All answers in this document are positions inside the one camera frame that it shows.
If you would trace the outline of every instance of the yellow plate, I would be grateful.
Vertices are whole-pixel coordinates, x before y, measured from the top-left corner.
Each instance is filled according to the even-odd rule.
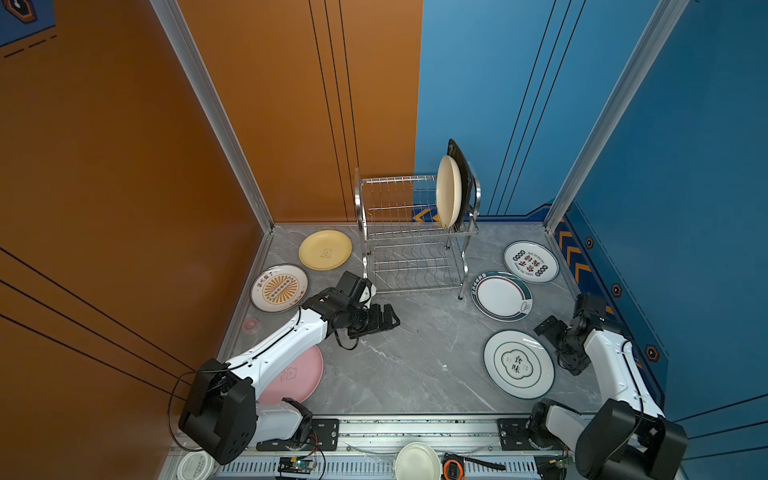
[[[301,263],[312,270],[332,270],[352,254],[352,241],[338,230],[321,230],[309,235],[299,247]]]

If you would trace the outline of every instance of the orange wall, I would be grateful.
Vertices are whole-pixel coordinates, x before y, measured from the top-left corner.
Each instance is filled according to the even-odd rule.
[[[258,223],[149,2],[59,1],[55,14],[45,43],[0,56],[0,247],[199,366],[223,338]],[[174,375],[187,370],[2,251],[0,280]],[[174,384],[1,283],[0,314]],[[2,318],[0,361],[13,385],[0,396],[13,412],[4,477],[157,476],[166,393]]]
[[[413,173],[420,0],[179,3],[275,221],[354,221],[356,167]]]

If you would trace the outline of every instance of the orange sunburst design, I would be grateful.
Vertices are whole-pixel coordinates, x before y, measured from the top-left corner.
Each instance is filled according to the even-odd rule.
[[[299,280],[293,275],[278,275],[264,285],[264,299],[272,304],[285,303],[299,291]]]

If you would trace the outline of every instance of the plate with red chinese characters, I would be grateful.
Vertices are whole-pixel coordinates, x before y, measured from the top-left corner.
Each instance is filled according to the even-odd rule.
[[[500,389],[520,399],[535,399],[554,382],[554,364],[533,337],[517,330],[496,333],[485,344],[485,369]]]
[[[559,270],[552,252],[533,242],[514,242],[507,247],[504,265],[517,278],[529,283],[549,283]]]
[[[265,270],[253,282],[250,299],[263,312],[284,312],[298,305],[310,284],[306,272],[289,263]]]

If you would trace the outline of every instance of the robotic arm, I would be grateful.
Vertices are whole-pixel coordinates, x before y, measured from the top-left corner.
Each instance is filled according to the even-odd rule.
[[[257,403],[264,389],[302,353],[338,329],[349,338],[382,332],[400,324],[390,305],[371,305],[370,280],[345,272],[336,288],[305,301],[296,315],[252,349],[220,363],[210,359],[197,371],[179,428],[224,465],[251,443],[290,440],[306,443],[312,413],[292,399]]]
[[[604,318],[604,309],[602,297],[579,295],[570,327],[550,316],[535,328],[572,375],[594,364],[603,406],[587,423],[576,411],[543,399],[531,414],[529,438],[542,448],[563,442],[585,478],[671,480],[688,438],[650,397],[632,356],[632,342],[620,325]],[[627,444],[635,434],[644,452]]]

